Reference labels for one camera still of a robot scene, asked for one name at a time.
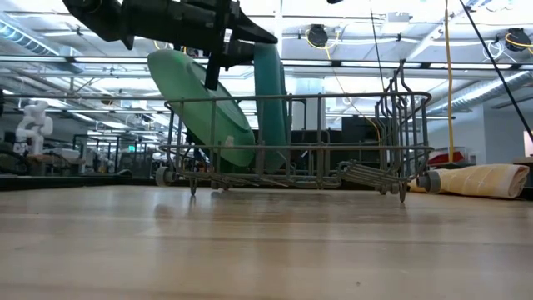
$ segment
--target rack wheel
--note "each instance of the rack wheel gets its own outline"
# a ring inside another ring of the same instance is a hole
[[[158,187],[170,187],[172,183],[172,172],[168,167],[159,167],[156,171],[156,184]]]
[[[402,183],[400,185],[400,202],[403,203],[406,200],[407,196],[407,183]]]
[[[416,179],[416,185],[428,193],[438,193],[441,190],[441,177],[436,171],[428,171]]]
[[[189,186],[191,187],[191,195],[194,196],[197,193],[198,179],[189,178]]]
[[[393,184],[391,185],[391,194],[397,195],[400,192],[400,184]]]
[[[386,195],[387,190],[388,190],[387,186],[385,185],[380,186],[379,187],[380,195]]]

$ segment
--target equipment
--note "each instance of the equipment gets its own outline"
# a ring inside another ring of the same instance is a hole
[[[220,68],[253,60],[254,45],[277,43],[232,0],[63,0],[68,11],[107,42],[132,50],[134,37],[202,50],[209,57],[205,87],[217,88]],[[224,42],[226,29],[232,30]]]
[[[24,107],[24,118],[18,124],[16,131],[17,143],[13,149],[16,153],[23,154],[26,151],[30,154],[42,153],[44,136],[52,134],[53,131],[53,120],[44,112],[47,108],[48,103],[45,101],[37,101],[36,105]],[[28,125],[33,125],[32,129],[26,129]],[[27,145],[28,138],[32,139],[30,147]]]
[[[309,29],[309,34],[307,35],[307,40],[315,47],[325,47],[328,37],[326,31],[324,30],[324,25],[312,24],[311,29]]]

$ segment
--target yellow cable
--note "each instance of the yellow cable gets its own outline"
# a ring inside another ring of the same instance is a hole
[[[327,53],[327,57],[331,60],[331,55],[330,55],[330,49],[329,48],[326,49],[326,53]],[[335,74],[336,81],[339,83],[339,87],[341,87],[342,93],[346,94],[346,92],[344,91],[344,88],[342,87],[341,81],[339,80],[339,77],[336,75],[335,69],[332,69],[332,70],[333,70],[333,74]],[[363,113],[361,113],[359,111],[359,109],[357,109],[357,107],[355,105],[353,105],[353,102],[351,101],[351,99],[349,97],[346,97],[346,98],[348,98],[348,101],[350,102],[350,105],[353,107],[353,109],[355,109],[357,113],[359,113],[361,116],[363,116],[365,118],[365,120],[370,122],[370,124],[372,124],[372,126],[376,129],[377,141],[381,142],[380,130],[377,127],[377,125],[370,118],[366,117]]]
[[[453,163],[453,124],[451,119],[451,97],[453,91],[453,72],[451,71],[451,50],[450,50],[450,30],[448,22],[448,0],[446,0],[446,7],[444,10],[444,28],[446,40],[446,61],[448,62],[448,138],[450,151],[448,153],[448,162]]]

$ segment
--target cable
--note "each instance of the cable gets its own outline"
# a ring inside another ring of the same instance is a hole
[[[383,88],[383,92],[385,92],[385,83],[383,83],[383,70],[381,69],[380,48],[377,46],[376,24],[374,23],[374,12],[372,11],[372,5],[370,6],[370,18],[372,19],[372,32],[374,33],[374,44],[376,47],[377,65],[380,68],[381,87]]]
[[[474,28],[474,31],[476,32],[477,37],[481,41],[481,44],[483,45],[485,50],[487,52],[489,52],[489,49],[488,49],[488,47],[485,44],[485,40],[481,36],[481,33],[480,33],[479,29],[477,29],[476,23],[474,22],[474,19],[472,18],[472,16],[470,15],[470,12],[468,11],[468,7],[466,7],[466,5],[463,2],[463,0],[459,0],[459,2],[461,2],[461,6],[465,10],[465,14],[468,17],[468,19],[470,20],[470,23],[472,24],[472,27]],[[530,139],[533,142],[533,132],[531,132],[530,126],[527,124],[527,121],[524,118],[524,115],[522,114],[522,111],[518,107],[518,104],[516,103],[515,97],[513,96],[513,93],[511,92],[511,89],[509,88],[509,85],[507,85],[506,79],[503,77],[503,74],[501,74],[501,71],[498,68],[498,65],[496,64],[496,60],[491,56],[490,53],[488,53],[488,54],[489,54],[489,58],[491,59],[492,65],[494,66],[494,69],[495,69],[496,73],[498,74],[498,77],[500,78],[501,83],[503,84],[503,87],[505,88],[505,90],[507,92],[507,95],[509,96],[509,99],[513,103],[513,107],[515,107],[516,114],[518,115],[518,118],[521,120],[522,125],[524,125],[524,129],[527,131],[527,134],[530,136]]]
[[[333,68],[332,70],[333,70],[333,74],[335,75],[336,81],[339,83],[339,87],[341,87],[342,93],[346,94],[346,92],[344,91],[344,88],[342,87],[341,81],[339,80],[339,77],[336,75],[335,68]],[[363,116],[365,118],[365,120],[367,120],[370,124],[372,124],[372,126],[376,129],[377,141],[381,142],[380,129],[377,127],[377,125],[370,118],[368,118],[362,112],[360,112],[359,109],[357,109],[357,107],[355,105],[353,105],[353,101],[351,100],[351,97],[346,97],[346,98],[350,102],[350,105],[353,107],[353,109],[355,109],[357,113],[359,113],[361,116]]]
[[[527,50],[528,50],[531,54],[533,54],[533,50],[531,50],[531,48],[533,48],[533,44],[528,45],[528,44],[523,44],[523,43],[519,43],[519,42],[511,41],[511,40],[509,39],[509,37],[510,37],[511,35],[512,35],[512,34],[510,34],[510,33],[507,33],[507,34],[506,34],[506,41],[507,41],[509,44],[512,44],[512,45],[515,45],[515,46],[519,46],[519,47],[525,47],[525,48],[527,48]]]
[[[444,34],[446,40],[446,61],[448,62],[448,162],[453,163],[453,122],[451,119],[452,107],[451,99],[453,93],[453,72],[451,71],[451,50],[450,50],[450,28],[449,28],[449,16],[448,16],[448,2],[445,0],[444,8]]]

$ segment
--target white robot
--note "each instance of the white robot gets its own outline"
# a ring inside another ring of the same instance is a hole
[[[53,120],[44,112],[47,108],[48,103],[45,101],[37,101],[34,105],[24,107],[24,118],[18,124],[16,131],[17,143],[13,147],[14,152],[24,154],[28,151],[34,155],[42,153],[44,136],[53,132]],[[32,139],[31,147],[27,145],[27,138]]]

